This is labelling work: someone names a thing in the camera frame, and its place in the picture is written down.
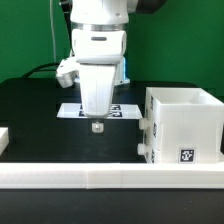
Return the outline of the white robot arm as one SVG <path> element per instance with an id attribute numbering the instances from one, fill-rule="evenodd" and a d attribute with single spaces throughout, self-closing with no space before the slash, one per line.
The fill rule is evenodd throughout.
<path id="1" fill-rule="evenodd" d="M 62 60 L 56 78 L 64 88 L 80 84 L 84 115 L 92 131 L 104 131 L 114 87 L 128 84 L 125 26 L 131 13 L 153 14 L 167 0 L 72 0 L 70 56 Z"/>

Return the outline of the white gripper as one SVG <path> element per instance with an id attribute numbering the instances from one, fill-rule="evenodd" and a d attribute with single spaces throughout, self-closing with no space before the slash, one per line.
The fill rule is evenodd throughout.
<path id="1" fill-rule="evenodd" d="M 81 99 L 87 117 L 107 117 L 116 70 L 126 50 L 126 32 L 74 29 L 72 47 L 78 65 Z M 92 132 L 104 131 L 102 122 L 92 123 Z"/>

